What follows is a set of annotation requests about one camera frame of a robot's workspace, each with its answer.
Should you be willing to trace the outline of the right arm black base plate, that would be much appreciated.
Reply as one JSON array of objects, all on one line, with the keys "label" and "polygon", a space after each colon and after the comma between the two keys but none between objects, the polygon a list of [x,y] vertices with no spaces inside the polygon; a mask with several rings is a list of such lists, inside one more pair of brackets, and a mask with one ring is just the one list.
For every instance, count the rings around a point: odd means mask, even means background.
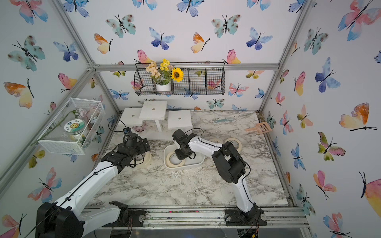
[{"label": "right arm black base plate", "polygon": [[225,210],[226,226],[266,226],[267,217],[262,209],[253,208],[248,213],[236,209]]}]

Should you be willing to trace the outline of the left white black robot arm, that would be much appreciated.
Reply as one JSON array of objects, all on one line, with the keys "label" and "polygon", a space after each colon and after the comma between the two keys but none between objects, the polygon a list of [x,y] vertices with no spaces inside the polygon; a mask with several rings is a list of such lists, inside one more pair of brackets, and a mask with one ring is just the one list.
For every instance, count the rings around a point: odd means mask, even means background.
[{"label": "left white black robot arm", "polygon": [[135,168],[137,156],[150,151],[146,138],[124,129],[123,142],[108,152],[96,168],[78,185],[54,203],[44,202],[37,210],[37,238],[83,238],[107,225],[132,228],[138,215],[132,215],[128,205],[112,201],[107,206],[89,213],[83,210],[89,201],[124,168]]}]

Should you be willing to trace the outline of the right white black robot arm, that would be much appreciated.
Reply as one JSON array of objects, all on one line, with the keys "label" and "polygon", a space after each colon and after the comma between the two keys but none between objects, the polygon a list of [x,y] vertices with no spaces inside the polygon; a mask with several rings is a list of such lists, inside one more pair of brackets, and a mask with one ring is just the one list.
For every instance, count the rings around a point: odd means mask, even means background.
[{"label": "right white black robot arm", "polygon": [[221,178],[232,185],[237,208],[241,212],[249,214],[257,208],[257,205],[251,201],[246,183],[247,163],[232,143],[214,143],[194,133],[187,135],[181,129],[176,130],[172,138],[178,147],[175,154],[179,160],[191,159],[196,153],[213,159]]}]

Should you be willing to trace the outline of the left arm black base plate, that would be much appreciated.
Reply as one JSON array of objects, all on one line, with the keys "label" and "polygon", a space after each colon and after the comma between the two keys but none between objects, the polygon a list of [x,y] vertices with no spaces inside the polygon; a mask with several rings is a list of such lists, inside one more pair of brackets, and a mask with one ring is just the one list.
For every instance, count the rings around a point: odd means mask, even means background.
[{"label": "left arm black base plate", "polygon": [[121,214],[117,221],[104,225],[104,228],[140,228],[143,227],[145,221],[145,210],[125,210],[121,211]]}]

